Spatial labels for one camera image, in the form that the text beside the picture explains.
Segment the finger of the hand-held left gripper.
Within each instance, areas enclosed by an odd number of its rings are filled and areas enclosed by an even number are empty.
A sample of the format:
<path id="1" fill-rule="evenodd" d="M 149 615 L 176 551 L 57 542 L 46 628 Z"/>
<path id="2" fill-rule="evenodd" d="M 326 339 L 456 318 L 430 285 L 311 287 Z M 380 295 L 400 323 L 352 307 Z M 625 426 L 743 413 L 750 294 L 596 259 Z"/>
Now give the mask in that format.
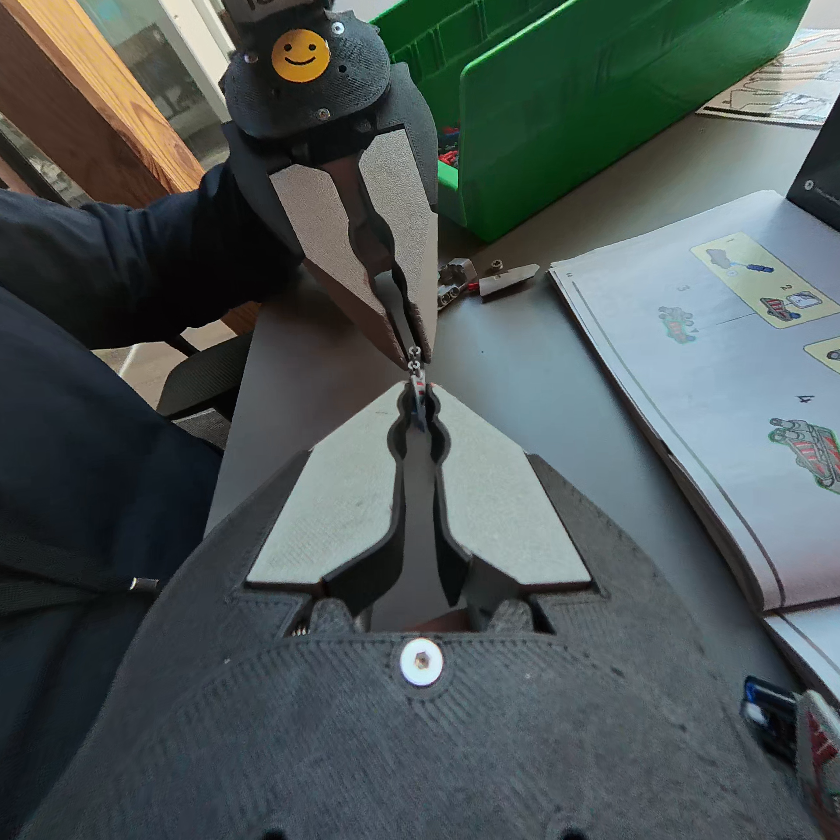
<path id="1" fill-rule="evenodd" d="M 393 319 L 378 298 L 373 279 L 391 268 L 391 258 L 363 218 L 356 186 L 341 182 L 351 210 L 329 171 L 292 164 L 270 176 L 303 252 L 309 274 L 333 302 L 390 361 L 406 367 Z"/>
<path id="2" fill-rule="evenodd" d="M 438 216 L 405 129 L 376 135 L 360 156 L 359 171 L 375 214 L 391 233 L 406 318 L 423 362 L 429 363 L 437 330 Z"/>

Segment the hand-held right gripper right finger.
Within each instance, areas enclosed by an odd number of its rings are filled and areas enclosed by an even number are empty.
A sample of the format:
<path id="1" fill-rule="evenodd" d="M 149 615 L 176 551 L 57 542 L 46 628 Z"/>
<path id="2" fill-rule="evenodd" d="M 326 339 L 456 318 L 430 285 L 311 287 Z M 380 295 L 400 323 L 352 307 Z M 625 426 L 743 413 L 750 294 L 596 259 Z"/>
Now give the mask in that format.
<path id="1" fill-rule="evenodd" d="M 437 572 L 483 630 L 506 601 L 579 594 L 592 575 L 525 450 L 440 385 L 426 390 Z"/>

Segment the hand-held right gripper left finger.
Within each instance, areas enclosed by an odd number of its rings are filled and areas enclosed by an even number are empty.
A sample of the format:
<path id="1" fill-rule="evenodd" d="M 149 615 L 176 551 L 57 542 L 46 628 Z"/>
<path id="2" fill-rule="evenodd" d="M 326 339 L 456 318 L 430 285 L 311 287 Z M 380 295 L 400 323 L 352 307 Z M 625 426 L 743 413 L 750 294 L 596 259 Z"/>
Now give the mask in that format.
<path id="1" fill-rule="evenodd" d="M 247 584 L 368 610 L 403 569 L 405 455 L 401 382 L 307 453 Z"/>

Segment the person's left forearm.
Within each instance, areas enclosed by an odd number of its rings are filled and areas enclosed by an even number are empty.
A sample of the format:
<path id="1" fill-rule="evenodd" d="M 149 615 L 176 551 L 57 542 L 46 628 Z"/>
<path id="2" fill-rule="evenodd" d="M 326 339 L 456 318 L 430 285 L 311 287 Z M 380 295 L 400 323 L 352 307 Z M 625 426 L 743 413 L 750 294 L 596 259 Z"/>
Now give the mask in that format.
<path id="1" fill-rule="evenodd" d="M 228 164 L 141 209 L 2 190 L 2 344 L 40 333 L 88 350 L 167 340 L 263 301 L 299 262 Z"/>

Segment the grey angled lego beam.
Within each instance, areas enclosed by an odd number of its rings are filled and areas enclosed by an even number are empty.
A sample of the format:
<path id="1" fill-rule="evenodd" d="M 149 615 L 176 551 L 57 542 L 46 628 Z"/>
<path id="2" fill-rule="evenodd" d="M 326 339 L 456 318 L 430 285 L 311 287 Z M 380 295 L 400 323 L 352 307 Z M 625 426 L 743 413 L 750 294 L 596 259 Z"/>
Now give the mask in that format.
<path id="1" fill-rule="evenodd" d="M 459 287 L 472 280 L 480 279 L 471 259 L 451 259 L 438 273 L 437 310 L 441 312 L 451 302 L 461 297 Z"/>

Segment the grey lego panel piece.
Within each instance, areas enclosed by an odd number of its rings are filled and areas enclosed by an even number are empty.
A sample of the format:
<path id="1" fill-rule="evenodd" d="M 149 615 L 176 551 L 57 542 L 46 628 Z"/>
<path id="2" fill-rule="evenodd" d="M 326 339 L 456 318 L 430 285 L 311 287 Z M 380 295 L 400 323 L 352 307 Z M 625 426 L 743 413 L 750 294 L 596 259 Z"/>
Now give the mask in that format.
<path id="1" fill-rule="evenodd" d="M 528 264 L 506 269 L 492 276 L 484 276 L 479 280 L 478 293 L 481 299 L 484 300 L 500 292 L 512 289 L 534 278 L 539 272 L 539 268 L 539 264 Z"/>

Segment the lego instruction booklet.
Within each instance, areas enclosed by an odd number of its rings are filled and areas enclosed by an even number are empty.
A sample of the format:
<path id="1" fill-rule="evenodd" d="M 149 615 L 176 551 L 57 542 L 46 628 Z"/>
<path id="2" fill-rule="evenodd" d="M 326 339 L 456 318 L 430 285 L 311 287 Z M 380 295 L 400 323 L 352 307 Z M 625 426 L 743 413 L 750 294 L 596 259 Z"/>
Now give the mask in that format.
<path id="1" fill-rule="evenodd" d="M 838 706 L 838 201 L 756 192 L 549 276 L 751 606 Z"/>

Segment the lego car model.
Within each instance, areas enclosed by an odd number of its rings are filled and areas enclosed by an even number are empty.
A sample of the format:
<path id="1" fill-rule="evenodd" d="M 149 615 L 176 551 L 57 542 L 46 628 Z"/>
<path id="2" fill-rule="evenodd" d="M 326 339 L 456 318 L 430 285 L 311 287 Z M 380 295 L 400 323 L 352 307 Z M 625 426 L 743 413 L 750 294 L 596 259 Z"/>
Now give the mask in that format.
<path id="1" fill-rule="evenodd" d="M 794 766 L 809 806 L 837 820 L 838 712 L 813 690 L 796 694 L 750 675 L 743 682 L 740 713 L 766 750 Z"/>

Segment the black lego box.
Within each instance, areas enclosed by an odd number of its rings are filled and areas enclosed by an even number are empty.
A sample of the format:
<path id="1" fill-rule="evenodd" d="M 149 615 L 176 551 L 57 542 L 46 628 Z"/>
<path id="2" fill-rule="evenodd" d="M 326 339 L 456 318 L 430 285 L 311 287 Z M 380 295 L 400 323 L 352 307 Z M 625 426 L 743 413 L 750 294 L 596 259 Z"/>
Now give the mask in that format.
<path id="1" fill-rule="evenodd" d="M 817 135 L 786 199 L 839 231 L 839 121 L 833 112 Z"/>

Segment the black office chair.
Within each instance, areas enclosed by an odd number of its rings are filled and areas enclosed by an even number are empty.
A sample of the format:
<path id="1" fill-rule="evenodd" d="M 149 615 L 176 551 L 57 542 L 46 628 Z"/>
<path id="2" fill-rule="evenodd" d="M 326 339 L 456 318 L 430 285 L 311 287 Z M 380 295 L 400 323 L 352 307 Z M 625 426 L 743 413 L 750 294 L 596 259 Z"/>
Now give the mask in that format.
<path id="1" fill-rule="evenodd" d="M 252 338 L 246 332 L 205 350 L 182 336 L 169 341 L 185 359 L 167 375 L 157 413 L 224 452 Z"/>

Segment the glass window pane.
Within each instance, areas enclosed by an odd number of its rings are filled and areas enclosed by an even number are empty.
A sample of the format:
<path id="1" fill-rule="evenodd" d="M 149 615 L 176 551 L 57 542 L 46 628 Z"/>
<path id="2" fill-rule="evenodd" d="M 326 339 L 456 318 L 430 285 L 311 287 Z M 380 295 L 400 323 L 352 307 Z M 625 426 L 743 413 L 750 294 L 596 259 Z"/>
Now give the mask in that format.
<path id="1" fill-rule="evenodd" d="M 224 162 L 227 120 L 208 98 L 210 75 L 200 68 L 175 21 L 156 1 L 80 1 L 143 91 L 204 170 Z"/>

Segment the green plastic bin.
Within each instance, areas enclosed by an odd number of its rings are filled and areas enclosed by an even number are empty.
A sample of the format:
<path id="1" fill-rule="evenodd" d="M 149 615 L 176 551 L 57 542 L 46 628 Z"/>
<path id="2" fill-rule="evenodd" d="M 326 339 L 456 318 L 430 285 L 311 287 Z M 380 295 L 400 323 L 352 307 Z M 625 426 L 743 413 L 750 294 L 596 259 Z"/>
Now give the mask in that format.
<path id="1" fill-rule="evenodd" d="M 806 1 L 405 1 L 372 19 L 458 164 L 437 211 L 486 242 L 776 57 Z"/>

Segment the person's dark clothed legs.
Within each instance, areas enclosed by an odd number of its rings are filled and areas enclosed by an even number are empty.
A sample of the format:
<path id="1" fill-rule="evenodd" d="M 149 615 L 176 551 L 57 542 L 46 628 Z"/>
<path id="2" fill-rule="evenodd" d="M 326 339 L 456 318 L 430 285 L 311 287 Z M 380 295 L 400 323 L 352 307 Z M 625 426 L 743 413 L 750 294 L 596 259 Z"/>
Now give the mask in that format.
<path id="1" fill-rule="evenodd" d="M 72 339 L 1 343 L 2 533 L 166 582 L 201 542 L 222 456 Z M 14 838 L 95 721 L 149 596 L 2 618 L 1 831 Z"/>

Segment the printed paper sheet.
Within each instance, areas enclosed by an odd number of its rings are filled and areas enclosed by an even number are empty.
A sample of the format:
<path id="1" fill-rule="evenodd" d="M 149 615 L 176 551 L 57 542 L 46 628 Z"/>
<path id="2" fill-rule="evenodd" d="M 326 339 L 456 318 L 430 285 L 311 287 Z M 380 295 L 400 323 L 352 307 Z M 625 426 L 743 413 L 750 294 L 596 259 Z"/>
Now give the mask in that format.
<path id="1" fill-rule="evenodd" d="M 696 114 L 819 130 L 839 94 L 839 30 L 802 28 L 769 63 Z"/>

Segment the wooden post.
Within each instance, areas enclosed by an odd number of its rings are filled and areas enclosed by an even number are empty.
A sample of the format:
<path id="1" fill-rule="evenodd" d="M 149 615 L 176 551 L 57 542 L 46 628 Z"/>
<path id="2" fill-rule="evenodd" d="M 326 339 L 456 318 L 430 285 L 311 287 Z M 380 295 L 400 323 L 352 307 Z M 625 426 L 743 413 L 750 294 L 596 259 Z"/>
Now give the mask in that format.
<path id="1" fill-rule="evenodd" d="M 78 2 L 1 2 L 1 110 L 95 201 L 145 207 L 204 175 Z"/>

